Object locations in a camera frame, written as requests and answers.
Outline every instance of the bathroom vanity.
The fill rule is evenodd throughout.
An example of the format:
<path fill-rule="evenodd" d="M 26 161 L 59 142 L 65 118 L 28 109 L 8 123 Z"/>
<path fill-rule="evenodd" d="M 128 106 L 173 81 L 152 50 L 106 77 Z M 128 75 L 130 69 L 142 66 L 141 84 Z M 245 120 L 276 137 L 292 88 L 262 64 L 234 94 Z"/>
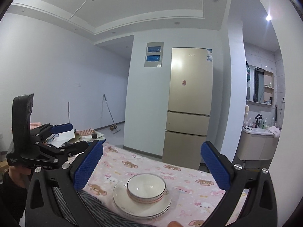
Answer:
<path fill-rule="evenodd" d="M 268 130 L 260 128 L 244 129 L 237 148 L 240 160 L 272 160 L 276 152 L 279 138 Z"/>

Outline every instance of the faucet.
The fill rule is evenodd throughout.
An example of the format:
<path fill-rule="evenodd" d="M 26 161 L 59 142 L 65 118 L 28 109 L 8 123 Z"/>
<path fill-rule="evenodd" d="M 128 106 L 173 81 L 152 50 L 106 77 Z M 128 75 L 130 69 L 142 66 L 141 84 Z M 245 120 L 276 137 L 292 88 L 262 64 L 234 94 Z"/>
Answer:
<path fill-rule="evenodd" d="M 255 128 L 257 128 L 257 127 L 258 127 L 258 125 L 260 125 L 260 122 L 258 122 L 258 120 L 259 120 L 259 119 L 262 119 L 262 115 L 261 115 L 261 114 L 258 114 L 258 115 L 255 117 L 255 119 L 256 119 L 256 125 L 255 125 Z"/>

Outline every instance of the mop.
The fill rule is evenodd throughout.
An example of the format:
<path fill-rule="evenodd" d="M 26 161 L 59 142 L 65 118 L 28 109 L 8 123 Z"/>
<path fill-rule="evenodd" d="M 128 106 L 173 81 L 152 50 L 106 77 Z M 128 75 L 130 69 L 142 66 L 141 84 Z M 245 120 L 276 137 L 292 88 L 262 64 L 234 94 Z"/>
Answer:
<path fill-rule="evenodd" d="M 117 132 L 119 132 L 121 129 L 118 129 L 118 126 L 117 126 L 117 125 L 116 125 L 116 123 L 114 122 L 114 119 L 113 119 L 112 113 L 111 113 L 111 111 L 110 111 L 110 109 L 109 109 L 109 105 L 107 104 L 107 100 L 106 100 L 106 96 L 105 96 L 105 94 L 103 94 L 103 97 L 104 97 L 104 99 L 105 99 L 105 102 L 106 102 L 107 108 L 108 108 L 108 110 L 109 110 L 109 114 L 111 115 L 112 120 L 113 120 L 113 123 L 114 123 L 113 128 L 117 130 L 117 131 L 116 131 L 116 132 L 114 132 L 113 134 L 116 134 L 116 133 L 117 133 Z"/>

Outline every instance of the metal screw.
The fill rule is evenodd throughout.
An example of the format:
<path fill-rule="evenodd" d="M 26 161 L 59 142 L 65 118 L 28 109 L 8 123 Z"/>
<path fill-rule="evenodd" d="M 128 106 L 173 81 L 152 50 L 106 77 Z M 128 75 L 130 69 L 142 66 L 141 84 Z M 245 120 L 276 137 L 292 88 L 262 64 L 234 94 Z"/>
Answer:
<path fill-rule="evenodd" d="M 36 167 L 35 172 L 39 173 L 41 171 L 41 167 Z"/>
<path fill-rule="evenodd" d="M 235 164 L 235 165 L 234 165 L 234 168 L 235 168 L 236 170 L 241 170 L 241 169 L 242 169 L 242 165 L 240 165 L 240 164 Z"/>
<path fill-rule="evenodd" d="M 262 169 L 262 172 L 263 172 L 264 174 L 267 174 L 267 173 L 268 173 L 268 169 L 263 168 L 263 169 Z"/>
<path fill-rule="evenodd" d="M 63 169 L 67 169 L 67 168 L 69 168 L 69 166 L 70 166 L 69 163 L 64 163 L 64 164 L 62 165 L 62 168 L 63 168 Z"/>

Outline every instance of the refrigerator door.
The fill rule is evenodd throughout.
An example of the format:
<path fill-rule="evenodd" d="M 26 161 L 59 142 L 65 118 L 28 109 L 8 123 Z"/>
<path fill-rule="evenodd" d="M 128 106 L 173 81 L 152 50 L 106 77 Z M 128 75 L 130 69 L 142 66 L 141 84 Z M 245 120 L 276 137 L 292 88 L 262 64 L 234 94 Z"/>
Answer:
<path fill-rule="evenodd" d="M 201 145 L 206 137 L 165 132 L 162 161 L 167 164 L 198 170 Z"/>
<path fill-rule="evenodd" d="M 207 135 L 209 117 L 168 112 L 166 129 L 193 135 Z"/>
<path fill-rule="evenodd" d="M 172 49 L 169 111 L 210 114 L 213 69 L 207 58 L 206 49 Z"/>

